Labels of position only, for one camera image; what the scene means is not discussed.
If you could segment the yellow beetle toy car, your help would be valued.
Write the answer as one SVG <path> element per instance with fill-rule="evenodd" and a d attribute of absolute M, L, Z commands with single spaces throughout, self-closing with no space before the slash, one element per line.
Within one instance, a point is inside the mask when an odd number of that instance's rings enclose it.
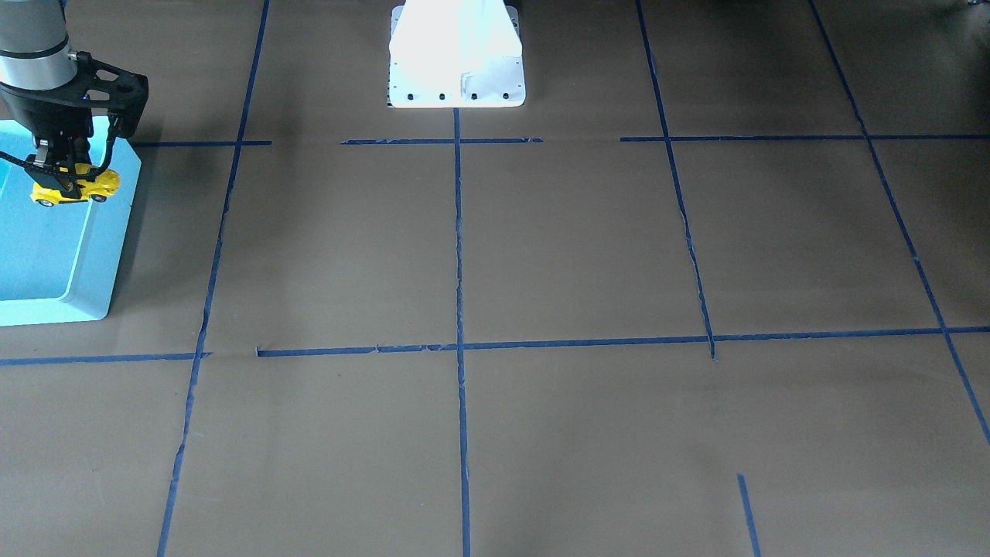
<path fill-rule="evenodd" d="M 31 197 L 32 202 L 43 207 L 87 201 L 103 203 L 117 193 L 121 187 L 120 174 L 112 169 L 104 170 L 93 179 L 75 179 L 75 186 L 71 190 L 63 188 L 63 186 L 70 186 L 71 180 L 69 179 L 57 179 L 49 174 L 39 172 L 38 168 L 29 169 L 27 173 L 34 179 L 29 197 Z"/>

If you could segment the turquoise plastic bin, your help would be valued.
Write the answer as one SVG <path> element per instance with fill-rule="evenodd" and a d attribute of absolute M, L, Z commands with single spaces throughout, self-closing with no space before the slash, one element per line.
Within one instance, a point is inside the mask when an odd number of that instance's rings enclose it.
<path fill-rule="evenodd" d="M 124 138 L 109 166 L 121 185 L 109 200 L 45 208 L 31 177 L 1 168 L 1 324 L 102 320 L 116 282 L 141 162 Z"/>

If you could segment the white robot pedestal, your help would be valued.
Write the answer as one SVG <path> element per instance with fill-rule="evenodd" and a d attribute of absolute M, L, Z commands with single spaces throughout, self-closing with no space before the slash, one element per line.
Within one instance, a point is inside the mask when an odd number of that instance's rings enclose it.
<path fill-rule="evenodd" d="M 526 102 L 513 1 L 405 1 L 391 11 L 387 101 L 402 109 Z"/>

